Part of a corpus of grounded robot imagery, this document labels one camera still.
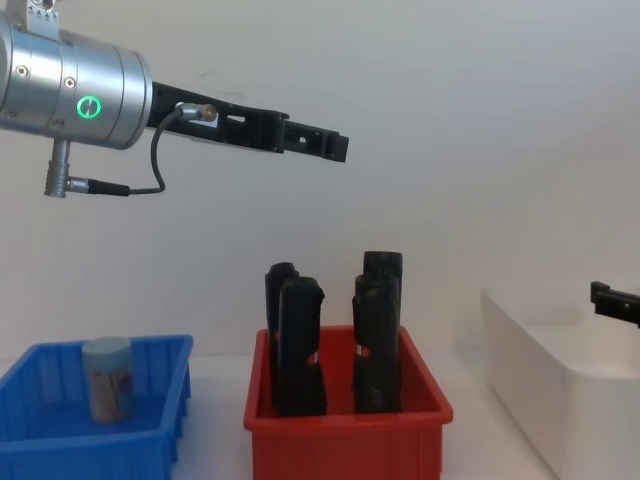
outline white wall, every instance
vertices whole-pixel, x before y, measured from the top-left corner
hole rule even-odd
[[[479,290],[640,275],[640,3],[67,0],[69,30],[155,78],[351,137],[340,166],[165,137],[168,191],[42,195],[49,141],[2,132],[0,358],[43,340],[189,332],[245,352],[263,275],[318,278],[350,322],[366,249],[405,253],[403,322],[477,345]],[[152,183],[145,134],[72,172]]]

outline silver cylindrical joint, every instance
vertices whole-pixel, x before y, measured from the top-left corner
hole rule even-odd
[[[53,142],[53,153],[49,161],[47,183],[44,189],[44,194],[48,197],[66,197],[70,149],[69,140],[55,139]]]
[[[89,179],[69,177],[67,179],[67,192],[89,193]]]
[[[182,112],[181,121],[200,120],[202,122],[213,122],[218,111],[216,107],[209,104],[183,103],[178,105],[178,110]]]
[[[34,35],[0,12],[0,127],[124,149],[140,138],[152,99],[136,52],[64,30]]]

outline cable connector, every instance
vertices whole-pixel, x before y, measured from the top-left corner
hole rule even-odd
[[[131,188],[129,188],[128,185],[103,182],[100,180],[94,180],[93,178],[69,177],[67,180],[67,192],[128,197],[131,192]]]
[[[183,103],[176,107],[182,116],[181,122],[188,122],[190,120],[199,120],[202,122],[213,122],[218,118],[218,111],[216,107],[210,104],[197,104],[197,103]]]

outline red plastic bin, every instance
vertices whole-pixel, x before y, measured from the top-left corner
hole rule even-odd
[[[356,415],[352,327],[325,327],[319,360],[328,414],[277,418],[271,405],[267,332],[258,332],[244,425],[252,433],[254,480],[437,480],[442,426],[453,409],[406,329],[400,331],[402,413]]]

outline plastic container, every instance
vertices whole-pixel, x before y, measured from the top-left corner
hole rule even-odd
[[[442,427],[453,410],[404,328],[400,330],[403,413],[353,413],[352,327],[325,327],[319,360],[328,397],[324,417],[276,418],[267,333],[258,332],[245,428],[253,436],[254,480],[436,480]]]
[[[31,347],[0,379],[0,479],[169,480],[193,338],[132,339],[137,413],[115,424],[91,419],[82,345]]]
[[[595,315],[589,293],[588,282],[485,290],[488,379],[558,478],[637,479],[640,331]]]

